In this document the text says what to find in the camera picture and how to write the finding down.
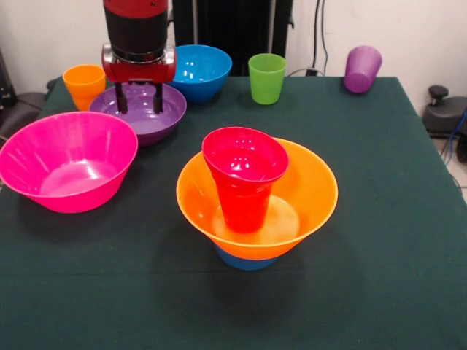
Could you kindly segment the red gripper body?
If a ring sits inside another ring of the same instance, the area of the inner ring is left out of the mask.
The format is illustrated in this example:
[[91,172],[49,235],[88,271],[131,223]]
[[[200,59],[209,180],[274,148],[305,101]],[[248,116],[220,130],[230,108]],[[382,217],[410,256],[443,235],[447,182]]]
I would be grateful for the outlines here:
[[172,82],[177,69],[177,54],[174,47],[164,50],[160,59],[149,63],[133,63],[118,58],[111,44],[102,47],[101,61],[105,75],[110,82]]

